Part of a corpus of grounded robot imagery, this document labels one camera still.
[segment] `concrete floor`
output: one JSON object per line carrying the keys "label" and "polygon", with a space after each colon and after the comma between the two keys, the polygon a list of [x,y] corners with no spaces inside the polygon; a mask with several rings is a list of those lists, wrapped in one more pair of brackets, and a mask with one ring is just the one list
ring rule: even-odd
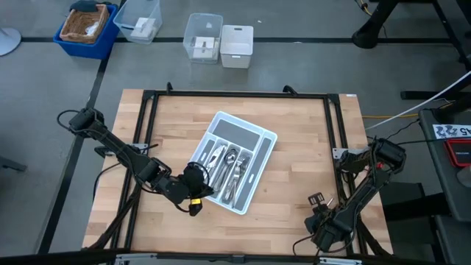
{"label": "concrete floor", "polygon": [[[50,38],[72,2],[0,1],[0,27],[15,27],[25,37]],[[348,38],[368,19],[353,1],[345,0],[161,2],[164,24],[158,37],[182,37],[188,16],[195,12],[221,14],[225,24],[252,25],[255,37]],[[469,25],[456,3],[440,3],[461,37]],[[400,4],[386,28],[390,38],[446,37],[429,4]],[[186,90],[280,91],[291,85],[299,92],[356,93],[363,114],[391,115],[419,103],[402,101],[401,90],[438,91],[464,74],[456,59],[451,45],[384,44],[363,50],[352,44],[256,43],[250,68],[238,70],[222,68],[220,63],[191,64],[181,43],[117,43],[96,108],[112,126],[123,89],[163,89],[172,82],[175,89]],[[0,171],[0,255],[36,251],[72,141],[72,135],[56,125],[55,117],[61,110],[85,105],[99,64],[69,57],[55,43],[22,43],[0,57],[0,155],[29,167],[25,173]],[[375,122],[366,120],[365,125]],[[368,134],[389,135],[409,122],[396,120]],[[394,140],[422,138],[415,126]],[[52,244],[54,252],[81,247],[93,182],[102,168],[95,146],[86,141],[82,149]],[[424,144],[408,148],[406,168],[395,180],[422,183],[426,194],[441,191]],[[400,245],[394,249],[404,256],[413,252]],[[417,252],[418,258],[429,258]]]}

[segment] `spoon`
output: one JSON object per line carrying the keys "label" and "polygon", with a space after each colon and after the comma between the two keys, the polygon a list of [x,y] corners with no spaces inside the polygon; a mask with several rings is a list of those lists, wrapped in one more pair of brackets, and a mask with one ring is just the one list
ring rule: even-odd
{"label": "spoon", "polygon": [[226,174],[229,172],[228,169],[234,164],[237,158],[237,150],[231,149],[227,151],[227,154],[224,156],[224,167],[221,170],[221,174],[219,174],[217,180],[215,180],[213,190],[220,191],[222,187],[222,183],[226,179]]}

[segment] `wooden table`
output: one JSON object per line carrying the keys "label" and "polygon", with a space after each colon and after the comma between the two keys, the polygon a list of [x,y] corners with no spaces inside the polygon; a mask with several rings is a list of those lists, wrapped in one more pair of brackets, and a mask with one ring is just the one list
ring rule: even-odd
{"label": "wooden table", "polygon": [[[123,92],[113,133],[124,142],[132,142],[142,93],[142,90]],[[356,95],[340,95],[340,101],[349,148],[365,147],[366,135]],[[304,225],[304,219],[312,215],[308,196],[322,192],[326,200],[332,197],[336,203],[325,110],[319,99],[160,96],[151,142],[160,145],[149,156],[159,158],[175,175],[179,174],[220,110],[278,135],[247,214],[240,216],[205,200],[202,211],[190,217],[165,197],[143,192],[132,250],[292,255],[292,244],[308,236]],[[336,122],[334,130],[339,143]],[[103,166],[115,162],[115,158],[107,158]],[[116,215],[124,175],[123,166],[102,175],[84,247],[94,243]],[[379,195],[365,207],[361,217],[381,246],[392,252]],[[127,220],[121,228],[119,246],[124,244],[126,228]],[[331,249],[341,246],[343,243],[339,242]],[[304,241],[297,245],[297,253],[314,255],[316,247]]]}

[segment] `white label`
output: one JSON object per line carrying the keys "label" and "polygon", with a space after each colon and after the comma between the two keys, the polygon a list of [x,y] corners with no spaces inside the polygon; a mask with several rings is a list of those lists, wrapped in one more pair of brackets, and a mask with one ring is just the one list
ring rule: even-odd
{"label": "white label", "polygon": [[434,124],[437,139],[471,137],[471,125]]}

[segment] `table leg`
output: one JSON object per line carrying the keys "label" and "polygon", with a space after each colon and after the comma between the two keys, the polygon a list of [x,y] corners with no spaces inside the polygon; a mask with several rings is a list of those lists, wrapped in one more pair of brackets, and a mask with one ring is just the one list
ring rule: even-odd
{"label": "table leg", "polygon": [[0,156],[0,166],[3,167],[4,169],[13,169],[18,172],[26,171],[26,166],[21,165],[20,163],[16,163],[13,160],[3,158],[1,156]]}
{"label": "table leg", "polygon": [[399,0],[381,0],[369,20],[355,33],[353,43],[363,49],[375,48],[378,44],[378,34],[384,22],[391,15]]}
{"label": "table leg", "polygon": [[447,200],[443,193],[429,195],[419,199],[399,202],[383,207],[386,221],[413,219],[432,215],[448,215]]}

